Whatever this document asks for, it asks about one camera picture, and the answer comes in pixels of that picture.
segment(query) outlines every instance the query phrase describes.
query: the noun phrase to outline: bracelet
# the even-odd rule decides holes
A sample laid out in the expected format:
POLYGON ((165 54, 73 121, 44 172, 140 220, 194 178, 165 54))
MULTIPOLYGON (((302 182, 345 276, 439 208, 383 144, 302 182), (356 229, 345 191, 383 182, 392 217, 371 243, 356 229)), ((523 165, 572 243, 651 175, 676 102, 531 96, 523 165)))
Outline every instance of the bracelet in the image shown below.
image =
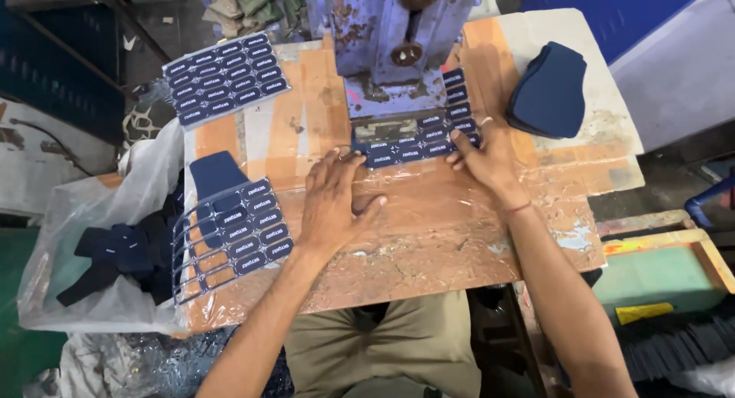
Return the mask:
POLYGON ((523 206, 520 206, 520 207, 516 207, 516 208, 511 208, 511 209, 506 209, 506 210, 503 210, 503 212, 504 212, 504 213, 505 213, 505 214, 506 214, 506 215, 507 215, 508 217, 510 217, 510 216, 512 216, 512 215, 514 215, 514 214, 516 214, 516 213, 518 213, 519 211, 521 211, 521 210, 523 210, 523 209, 529 208, 529 207, 530 207, 530 206, 532 206, 532 205, 533 205, 533 202, 528 202, 528 203, 526 203, 526 204, 525 204, 525 205, 523 205, 523 206))

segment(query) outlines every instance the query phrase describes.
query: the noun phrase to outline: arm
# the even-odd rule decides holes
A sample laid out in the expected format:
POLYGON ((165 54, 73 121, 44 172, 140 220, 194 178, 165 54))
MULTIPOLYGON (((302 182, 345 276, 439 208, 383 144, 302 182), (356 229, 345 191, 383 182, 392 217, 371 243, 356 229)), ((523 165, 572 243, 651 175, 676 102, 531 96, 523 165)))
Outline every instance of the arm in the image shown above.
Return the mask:
POLYGON ((235 332, 212 366, 197 398, 257 398, 263 392, 284 339, 317 275, 337 250, 362 233, 380 212, 378 196, 355 216, 352 180, 360 154, 332 149, 306 179, 301 235, 276 281, 235 332))
POLYGON ((469 168, 507 210, 528 293, 575 395, 636 396, 602 305, 551 237, 514 173, 510 129, 486 119, 480 149, 454 130, 451 137, 459 151, 447 161, 456 170, 469 168))

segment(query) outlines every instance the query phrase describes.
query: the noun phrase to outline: hand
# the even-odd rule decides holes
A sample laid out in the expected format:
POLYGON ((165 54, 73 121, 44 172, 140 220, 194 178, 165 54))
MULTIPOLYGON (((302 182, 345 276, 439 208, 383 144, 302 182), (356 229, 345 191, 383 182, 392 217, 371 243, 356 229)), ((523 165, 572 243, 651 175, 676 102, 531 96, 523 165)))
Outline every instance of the hand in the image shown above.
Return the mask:
POLYGON ((451 139, 458 151, 447 157, 454 170, 463 167, 470 169, 472 175, 500 197, 505 208, 525 205, 528 194, 521 186, 513 169, 513 147, 510 142, 510 127, 487 117, 481 123, 482 144, 475 149, 459 130, 452 130, 451 139))
POLYGON ((297 243, 323 262, 320 269, 366 230, 388 201, 386 196, 375 196, 360 215, 352 213, 352 181, 355 170, 364 161, 359 152, 340 157, 337 147, 318 161, 307 176, 304 218, 297 243))

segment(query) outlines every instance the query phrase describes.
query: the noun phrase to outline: dirty table surface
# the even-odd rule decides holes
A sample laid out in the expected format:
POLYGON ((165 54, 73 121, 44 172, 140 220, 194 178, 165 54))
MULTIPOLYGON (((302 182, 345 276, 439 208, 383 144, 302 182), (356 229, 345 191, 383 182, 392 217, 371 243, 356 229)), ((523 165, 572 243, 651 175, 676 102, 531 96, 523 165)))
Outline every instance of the dirty table surface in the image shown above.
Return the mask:
MULTIPOLYGON (((574 139, 512 134, 521 180, 549 231, 580 271, 605 262, 587 196, 643 185, 637 131, 590 28, 574 9, 515 13, 469 22, 447 69, 464 68, 473 115, 498 118, 528 62, 556 41, 587 62, 586 112, 574 139)), ((350 141, 345 91, 332 41, 274 46, 293 90, 205 124, 185 136, 191 161, 229 151, 250 179, 268 176, 294 237, 301 228, 304 177, 336 145, 350 141)), ((186 177, 187 209, 196 189, 186 177)), ((405 299, 522 279, 497 202, 443 159, 363 170, 356 196, 385 193, 374 227, 349 243, 317 279, 302 313, 405 299)), ((242 322, 282 261, 183 305, 191 332, 242 322)))

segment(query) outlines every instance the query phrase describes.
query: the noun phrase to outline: forearm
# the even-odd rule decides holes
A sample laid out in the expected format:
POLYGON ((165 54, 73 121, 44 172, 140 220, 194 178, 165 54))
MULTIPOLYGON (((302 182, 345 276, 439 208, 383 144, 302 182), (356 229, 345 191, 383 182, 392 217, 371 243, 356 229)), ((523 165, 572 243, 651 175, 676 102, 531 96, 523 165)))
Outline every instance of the forearm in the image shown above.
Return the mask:
MULTIPOLYGON (((525 189, 512 186, 508 208, 528 202, 525 189)), ((569 372, 588 368, 625 370, 620 346, 602 305, 549 234, 535 207, 508 218, 523 279, 544 333, 569 372)))
POLYGON ((319 273, 298 244, 283 270, 209 370, 197 398, 261 395, 284 339, 319 273))

